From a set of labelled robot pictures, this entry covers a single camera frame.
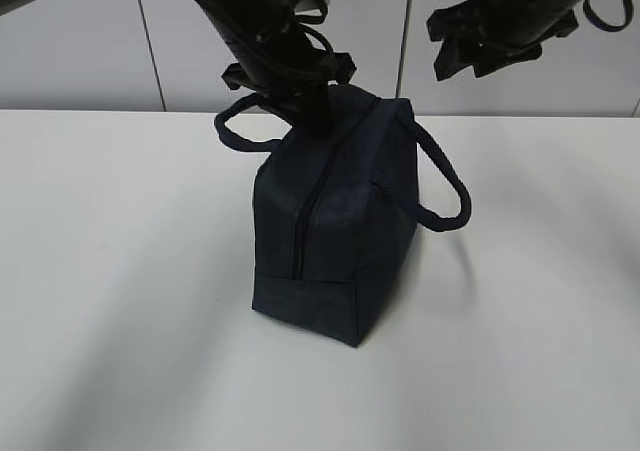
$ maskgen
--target cable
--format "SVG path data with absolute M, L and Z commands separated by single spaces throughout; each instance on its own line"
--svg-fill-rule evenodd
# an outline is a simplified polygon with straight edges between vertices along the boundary
M 621 25 L 609 24 L 602 20 L 591 7 L 591 0 L 584 0 L 584 15 L 596 28 L 606 31 L 608 33 L 619 33 L 626 29 L 633 21 L 634 6 L 633 0 L 622 0 L 622 6 L 624 7 L 624 23 Z

